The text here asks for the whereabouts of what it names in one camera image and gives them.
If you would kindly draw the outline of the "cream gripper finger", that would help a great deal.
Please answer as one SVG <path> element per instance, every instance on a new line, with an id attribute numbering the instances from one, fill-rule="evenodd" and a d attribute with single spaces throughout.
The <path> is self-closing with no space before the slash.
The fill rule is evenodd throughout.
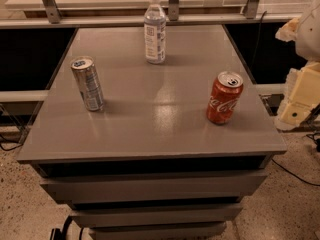
<path id="1" fill-rule="evenodd" d="M 277 129 L 298 127 L 320 104 L 320 63 L 308 62 L 300 70 L 291 68 L 284 85 L 284 99 L 274 119 Z"/>
<path id="2" fill-rule="evenodd" d="M 275 38 L 284 42 L 295 41 L 299 19 L 293 18 L 284 24 L 275 34 Z"/>

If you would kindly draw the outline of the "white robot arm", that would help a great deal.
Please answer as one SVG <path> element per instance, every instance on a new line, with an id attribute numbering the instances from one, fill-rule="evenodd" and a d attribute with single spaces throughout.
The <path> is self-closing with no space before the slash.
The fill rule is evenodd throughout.
<path id="1" fill-rule="evenodd" d="M 290 69 L 284 99 L 274 119 L 277 129 L 289 131 L 304 122 L 320 104 L 320 0 L 279 28 L 275 37 L 294 41 L 296 54 L 307 61 L 300 70 Z"/>

